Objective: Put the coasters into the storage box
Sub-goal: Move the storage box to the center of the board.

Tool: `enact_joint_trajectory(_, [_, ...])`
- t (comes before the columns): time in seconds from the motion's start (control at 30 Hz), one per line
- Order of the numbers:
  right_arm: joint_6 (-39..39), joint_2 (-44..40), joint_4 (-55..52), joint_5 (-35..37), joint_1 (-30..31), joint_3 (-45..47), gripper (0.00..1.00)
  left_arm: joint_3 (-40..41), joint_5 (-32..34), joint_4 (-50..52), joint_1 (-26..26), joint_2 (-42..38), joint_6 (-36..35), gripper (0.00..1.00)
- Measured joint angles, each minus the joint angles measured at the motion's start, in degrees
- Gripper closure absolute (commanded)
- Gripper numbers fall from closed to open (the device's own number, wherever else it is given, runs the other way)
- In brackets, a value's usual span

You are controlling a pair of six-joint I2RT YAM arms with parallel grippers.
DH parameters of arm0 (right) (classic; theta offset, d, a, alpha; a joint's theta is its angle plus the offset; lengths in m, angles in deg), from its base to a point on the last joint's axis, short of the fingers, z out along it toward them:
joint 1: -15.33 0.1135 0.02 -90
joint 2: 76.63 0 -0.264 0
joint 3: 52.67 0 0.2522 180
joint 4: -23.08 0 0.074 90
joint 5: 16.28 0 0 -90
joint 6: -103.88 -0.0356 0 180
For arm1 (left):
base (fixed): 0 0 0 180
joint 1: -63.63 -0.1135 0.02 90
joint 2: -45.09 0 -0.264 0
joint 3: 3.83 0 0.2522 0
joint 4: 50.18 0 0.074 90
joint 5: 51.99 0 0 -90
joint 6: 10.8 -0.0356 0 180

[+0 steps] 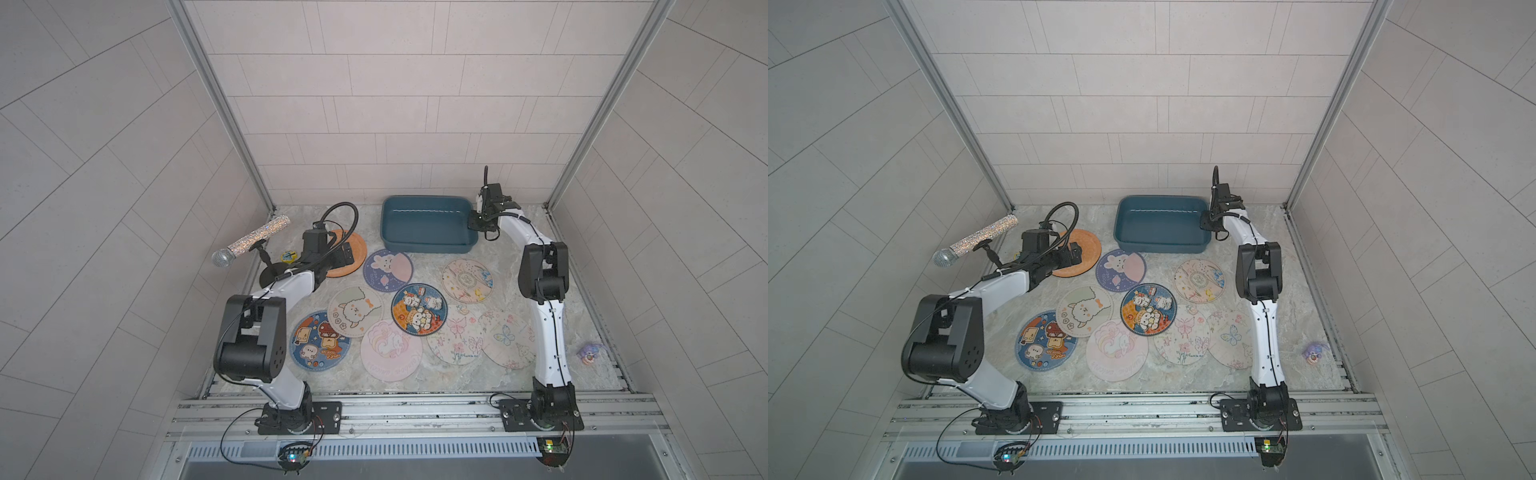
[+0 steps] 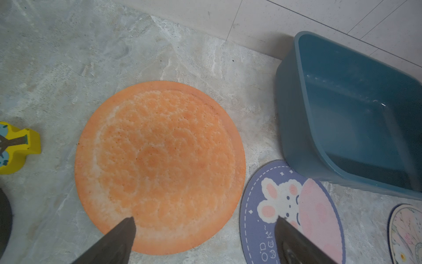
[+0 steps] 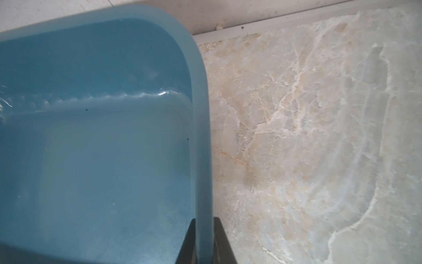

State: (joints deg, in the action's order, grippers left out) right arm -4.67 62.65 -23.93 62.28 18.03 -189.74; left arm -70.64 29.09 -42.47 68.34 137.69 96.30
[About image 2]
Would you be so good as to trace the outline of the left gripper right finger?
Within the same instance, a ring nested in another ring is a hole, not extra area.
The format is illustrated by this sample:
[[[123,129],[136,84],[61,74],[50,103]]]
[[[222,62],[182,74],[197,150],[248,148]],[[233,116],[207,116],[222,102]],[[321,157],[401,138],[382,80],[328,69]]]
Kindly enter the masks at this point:
[[[293,225],[278,217],[274,236],[281,264],[335,264]]]

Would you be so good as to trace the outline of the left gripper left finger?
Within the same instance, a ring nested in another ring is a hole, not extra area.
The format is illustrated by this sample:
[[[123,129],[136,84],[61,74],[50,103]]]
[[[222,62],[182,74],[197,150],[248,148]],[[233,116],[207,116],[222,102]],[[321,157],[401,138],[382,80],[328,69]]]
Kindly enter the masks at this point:
[[[73,264],[128,264],[135,235],[134,218],[125,218]]]

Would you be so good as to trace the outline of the purple bunny coaster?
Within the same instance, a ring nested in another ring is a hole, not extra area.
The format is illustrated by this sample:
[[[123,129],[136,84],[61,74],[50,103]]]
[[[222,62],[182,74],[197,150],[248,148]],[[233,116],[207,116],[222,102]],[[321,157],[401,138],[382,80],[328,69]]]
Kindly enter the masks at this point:
[[[274,230],[287,220],[338,264],[346,261],[345,237],[334,202],[317,180],[306,178],[287,162],[267,163],[249,180],[241,200],[240,235],[246,262],[280,262]]]

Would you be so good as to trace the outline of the pink flowers round coaster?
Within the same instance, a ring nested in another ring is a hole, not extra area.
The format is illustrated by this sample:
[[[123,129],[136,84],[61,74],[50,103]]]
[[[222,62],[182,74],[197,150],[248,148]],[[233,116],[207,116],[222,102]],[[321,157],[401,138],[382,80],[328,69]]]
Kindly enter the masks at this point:
[[[389,249],[394,264],[422,262],[422,210],[410,205],[397,205],[388,225]]]

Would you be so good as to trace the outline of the teal plastic storage box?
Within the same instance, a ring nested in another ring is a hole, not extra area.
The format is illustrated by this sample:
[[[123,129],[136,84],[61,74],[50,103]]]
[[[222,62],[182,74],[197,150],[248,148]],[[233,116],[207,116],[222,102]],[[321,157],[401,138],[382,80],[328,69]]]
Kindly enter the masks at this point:
[[[275,77],[282,151],[307,178],[422,198],[422,84],[302,31]]]

